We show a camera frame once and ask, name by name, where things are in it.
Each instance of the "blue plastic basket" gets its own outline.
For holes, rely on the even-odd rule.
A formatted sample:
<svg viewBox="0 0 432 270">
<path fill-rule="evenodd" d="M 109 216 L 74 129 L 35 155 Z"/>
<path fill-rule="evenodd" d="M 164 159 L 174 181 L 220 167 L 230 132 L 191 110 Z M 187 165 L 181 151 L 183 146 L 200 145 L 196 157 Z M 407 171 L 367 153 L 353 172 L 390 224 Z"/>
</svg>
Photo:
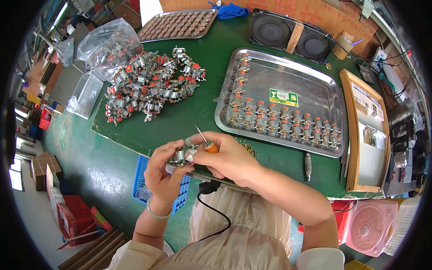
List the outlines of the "blue plastic basket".
<svg viewBox="0 0 432 270">
<path fill-rule="evenodd" d="M 133 182 L 133 188 L 132 188 L 132 198 L 136 199 L 137 201 L 147 204 L 147 200 L 140 200 L 135 197 L 135 193 L 140 187 L 144 187 L 146 185 L 146 180 L 144 179 L 144 171 L 147 168 L 147 162 L 149 161 L 148 158 L 144 156 L 139 156 L 138 163 L 137 163 L 137 172 L 135 173 L 135 181 Z M 191 177 L 185 175 L 180 183 L 180 194 L 178 195 L 177 199 L 172 203 L 172 213 L 171 215 L 174 215 L 177 210 L 179 210 L 183 205 L 186 204 L 186 198 L 187 198 L 187 191 L 189 190 L 189 183 L 191 182 Z"/>
</svg>

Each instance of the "metal tray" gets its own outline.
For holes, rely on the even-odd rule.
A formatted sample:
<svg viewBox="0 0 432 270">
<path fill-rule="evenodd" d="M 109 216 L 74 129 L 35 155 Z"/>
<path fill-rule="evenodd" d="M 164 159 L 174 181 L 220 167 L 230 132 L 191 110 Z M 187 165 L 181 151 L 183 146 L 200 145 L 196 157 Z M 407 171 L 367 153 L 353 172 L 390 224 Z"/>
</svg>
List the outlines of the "metal tray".
<svg viewBox="0 0 432 270">
<path fill-rule="evenodd" d="M 205 34 L 207 34 L 207 32 L 209 31 L 210 26 L 212 25 L 214 19 L 216 18 L 217 13 L 219 12 L 219 10 L 216 9 L 200 9 L 200 10 L 179 10 L 179 11 L 173 11 L 173 12 L 166 12 L 166 13 L 161 13 L 158 14 L 156 16 L 154 16 L 151 20 L 149 20 L 146 25 L 144 25 L 144 27 L 138 32 L 138 37 L 140 38 L 140 40 L 142 39 L 142 35 L 144 35 L 146 33 L 146 31 L 149 29 L 149 27 L 151 27 L 151 25 L 158 19 L 158 18 L 163 18 L 164 16 L 169 16 L 172 14 L 180 14 L 180 13 L 195 13 L 195 12 L 213 12 L 213 16 L 211 17 L 210 21 L 207 23 L 205 29 L 203 31 L 201 31 L 199 33 L 199 35 L 191 35 L 191 36 L 185 36 L 185 35 L 181 35 L 181 36 L 174 36 L 174 37 L 163 37 L 163 38 L 154 38 L 154 39 L 147 39 L 147 40 L 142 40 L 141 43 L 146 43 L 146 42 L 151 42 L 151 41 L 157 41 L 157 40 L 166 40 L 166 39 L 179 39 L 179 38 L 201 38 L 203 37 Z"/>
<path fill-rule="evenodd" d="M 247 81 L 244 82 L 244 92 L 241 94 L 241 102 L 238 103 L 240 104 L 238 107 L 239 117 L 231 122 L 232 102 L 235 96 L 233 89 L 237 85 L 235 79 L 243 53 L 247 53 L 250 59 L 248 62 L 249 71 L 246 72 Z M 280 94 L 279 96 L 273 96 L 275 89 L 279 90 L 276 91 Z M 270 99 L 271 97 L 283 98 L 283 94 L 286 94 L 285 92 L 289 93 L 286 95 L 288 98 L 287 101 L 283 99 Z M 290 102 L 289 100 L 293 96 L 296 101 Z M 253 121 L 249 127 L 243 125 L 245 111 L 247 111 L 245 109 L 246 98 L 252 98 L 255 106 L 251 110 Z M 263 101 L 265 108 L 268 108 L 270 103 L 274 104 L 274 110 L 277 112 L 275 121 L 278 128 L 276 130 L 269 131 L 267 129 L 268 126 L 261 130 L 255 127 L 255 120 L 259 114 L 256 108 L 257 101 Z M 330 131 L 330 134 L 337 134 L 339 145 L 330 148 L 326 145 L 320 146 L 323 142 L 316 143 L 312 141 L 312 138 L 310 141 L 306 140 L 306 137 L 303 140 L 302 135 L 298 135 L 295 138 L 292 138 L 290 135 L 283 136 L 283 133 L 279 132 L 281 110 L 283 107 L 288 108 L 290 115 L 293 115 L 294 111 L 299 111 L 302 118 L 303 114 L 309 113 L 312 119 L 319 117 L 322 122 L 328 120 L 330 124 L 335 123 L 337 125 L 335 130 L 339 131 L 336 132 L 333 130 Z M 268 123 L 270 115 L 268 112 L 266 114 L 264 120 L 265 123 Z M 341 157 L 346 149 L 346 107 L 342 91 L 336 82 L 328 75 L 303 64 L 247 48 L 240 48 L 232 53 L 218 99 L 215 121 L 218 127 L 225 132 L 333 158 Z M 290 123 L 293 123 L 293 118 L 288 120 L 288 124 Z M 300 126 L 307 126 L 305 123 L 300 121 Z M 310 127 L 313 130 L 315 125 L 311 124 Z"/>
</svg>

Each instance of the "green table surface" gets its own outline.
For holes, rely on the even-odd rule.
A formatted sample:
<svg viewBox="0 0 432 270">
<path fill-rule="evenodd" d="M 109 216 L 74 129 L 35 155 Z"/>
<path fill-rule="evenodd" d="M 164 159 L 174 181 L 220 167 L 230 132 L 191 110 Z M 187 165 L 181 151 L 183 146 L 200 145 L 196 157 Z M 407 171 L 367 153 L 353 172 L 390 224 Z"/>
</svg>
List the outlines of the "green table surface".
<svg viewBox="0 0 432 270">
<path fill-rule="evenodd" d="M 103 98 L 97 108 L 98 112 L 92 130 L 145 156 L 151 154 L 152 150 L 162 144 L 181 138 L 185 139 L 197 133 L 195 125 L 202 131 L 222 132 L 214 121 L 216 102 L 213 99 L 219 97 L 231 54 L 234 50 L 242 47 L 265 51 L 308 65 L 331 76 L 339 87 L 342 87 L 339 72 L 344 68 L 361 77 L 359 67 L 353 59 L 342 61 L 330 54 L 327 61 L 332 63 L 332 68 L 328 70 L 323 64 L 318 65 L 284 51 L 251 44 L 249 42 L 251 24 L 251 16 L 229 20 L 216 19 L 208 33 L 202 38 L 144 43 L 146 51 L 159 51 L 159 54 L 169 56 L 172 55 L 172 49 L 176 45 L 186 48 L 186 53 L 192 60 L 207 70 L 207 81 L 200 82 L 200 87 L 195 90 L 194 95 L 186 100 L 175 104 L 166 103 L 161 114 L 157 118 L 153 118 L 151 122 L 146 123 L 144 122 L 146 115 L 139 111 L 135 111 L 130 118 L 119 123 L 118 127 L 113 123 L 107 123 L 105 116 L 106 98 Z M 374 193 L 346 191 L 346 178 L 342 180 L 342 185 L 339 184 L 340 159 L 311 154 L 312 175 L 311 181 L 307 182 L 303 169 L 302 151 L 255 140 L 246 140 L 246 142 L 255 149 L 257 160 L 261 165 L 301 181 L 328 198 L 355 199 L 374 195 Z M 213 179 L 205 167 L 198 165 L 195 167 L 193 177 L 202 180 Z M 224 179 L 223 182 L 233 184 L 229 179 Z"/>
</svg>

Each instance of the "hand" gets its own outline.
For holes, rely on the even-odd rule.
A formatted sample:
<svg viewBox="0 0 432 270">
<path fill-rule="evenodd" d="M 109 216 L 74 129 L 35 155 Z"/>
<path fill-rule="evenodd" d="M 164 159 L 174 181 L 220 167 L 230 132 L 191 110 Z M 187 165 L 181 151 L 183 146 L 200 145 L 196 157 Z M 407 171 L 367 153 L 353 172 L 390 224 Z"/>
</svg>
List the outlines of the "hand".
<svg viewBox="0 0 432 270">
<path fill-rule="evenodd" d="M 144 172 L 147 188 L 153 193 L 152 206 L 158 204 L 171 205 L 180 193 L 180 182 L 187 172 L 194 170 L 192 165 L 177 167 L 172 175 L 166 172 L 166 163 L 177 147 L 184 145 L 183 140 L 169 142 L 155 149 Z"/>
<path fill-rule="evenodd" d="M 194 163 L 206 165 L 214 177 L 227 177 L 241 187 L 248 187 L 250 181 L 257 178 L 262 166 L 231 135 L 212 131 L 205 131 L 203 135 L 219 148 L 219 153 L 206 152 L 200 146 L 193 154 Z M 204 143 L 200 134 L 193 135 L 191 141 Z"/>
</svg>

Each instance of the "label sticker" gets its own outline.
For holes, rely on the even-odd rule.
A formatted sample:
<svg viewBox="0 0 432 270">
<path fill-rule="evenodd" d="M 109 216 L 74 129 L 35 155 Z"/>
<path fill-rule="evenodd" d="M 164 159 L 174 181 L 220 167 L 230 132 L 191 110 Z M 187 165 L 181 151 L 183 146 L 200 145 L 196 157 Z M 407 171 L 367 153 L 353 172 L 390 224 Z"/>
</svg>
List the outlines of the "label sticker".
<svg viewBox="0 0 432 270">
<path fill-rule="evenodd" d="M 270 101 L 289 105 L 289 106 L 295 106 L 295 107 L 299 106 L 299 100 L 297 99 L 297 94 L 291 92 L 285 92 L 273 88 L 270 88 Z"/>
</svg>

